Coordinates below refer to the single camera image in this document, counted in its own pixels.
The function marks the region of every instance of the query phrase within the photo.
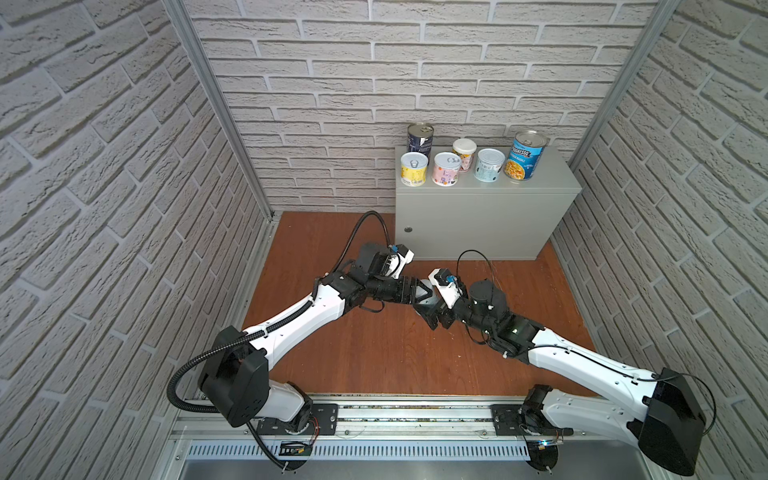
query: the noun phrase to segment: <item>white brick wall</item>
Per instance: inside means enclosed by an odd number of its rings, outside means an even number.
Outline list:
[[[272,206],[321,211],[393,211],[412,121],[437,145],[536,127],[570,155],[653,6],[187,0]]]
[[[680,5],[554,233],[604,353],[714,391],[700,478],[768,475],[765,15],[759,2]]]
[[[0,16],[0,478],[148,478],[263,219],[162,2]]]

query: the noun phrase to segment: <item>can lid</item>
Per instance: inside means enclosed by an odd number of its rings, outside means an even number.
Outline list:
[[[478,145],[468,138],[459,138],[457,141],[453,142],[453,149],[456,153],[469,155],[475,153],[475,150],[478,149]]]
[[[444,151],[435,155],[435,163],[438,167],[448,168],[453,170],[462,166],[462,159],[457,154],[453,154],[449,151]]]
[[[495,148],[483,148],[478,152],[478,161],[489,165],[501,165],[507,156]]]
[[[546,147],[549,139],[538,133],[536,130],[524,130],[515,134],[515,140],[526,147],[541,148]]]
[[[414,137],[427,138],[431,137],[435,133],[435,128],[432,124],[428,124],[425,121],[416,122],[408,126],[408,133]]]
[[[407,168],[424,168],[429,163],[429,159],[422,153],[410,151],[400,157],[400,163]]]

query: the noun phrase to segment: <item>wooden floor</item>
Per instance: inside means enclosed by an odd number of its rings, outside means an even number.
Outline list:
[[[384,217],[392,232],[394,216]],[[358,218],[359,214],[285,213],[243,328],[269,319],[308,294],[313,279],[336,262]],[[359,246],[368,241],[384,243],[379,222],[372,217],[360,228],[348,258],[355,258]],[[594,348],[551,244],[535,261],[494,265],[516,313]],[[404,274],[426,278],[439,266],[454,270],[455,262],[416,261]],[[485,262],[463,260],[462,280],[467,285],[482,280],[488,276],[487,268]],[[525,395],[534,384],[544,383],[591,394],[558,374],[503,359],[487,346],[475,345],[459,324],[449,330],[439,326],[433,332],[411,306],[395,304],[381,313],[354,309],[324,326],[286,354],[270,378],[318,393]]]

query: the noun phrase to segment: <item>can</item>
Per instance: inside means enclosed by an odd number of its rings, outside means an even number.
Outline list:
[[[455,185],[458,180],[458,169],[462,167],[462,159],[457,154],[444,151],[435,155],[435,166],[432,168],[432,181],[443,187]]]
[[[509,150],[504,173],[513,181],[528,180],[538,164],[538,158],[549,139],[535,130],[519,131]]]
[[[475,178],[481,182],[495,182],[505,160],[506,155],[495,148],[483,148],[478,152]]]
[[[432,149],[432,135],[434,134],[435,128],[432,124],[424,121],[410,124],[408,126],[408,151],[417,151],[429,159],[429,152]]]
[[[400,180],[409,187],[420,187],[427,181],[427,164],[424,154],[410,151],[400,157]]]
[[[472,168],[472,159],[475,156],[475,151],[478,146],[475,142],[468,138],[459,138],[453,142],[453,153],[457,154],[462,159],[462,167],[458,169],[460,174],[468,172]]]

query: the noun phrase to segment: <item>white plastic lid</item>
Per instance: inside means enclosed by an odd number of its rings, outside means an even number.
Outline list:
[[[462,166],[462,159],[449,151],[444,151],[435,155],[435,163],[438,167],[455,170]]]
[[[410,151],[400,157],[400,163],[406,168],[424,168],[429,163],[429,159],[422,153]]]
[[[478,161],[489,165],[503,164],[506,159],[507,156],[495,148],[483,148],[478,152]]]
[[[453,142],[453,149],[457,153],[469,155],[475,153],[475,150],[478,149],[478,145],[468,138],[459,138],[457,141]]]

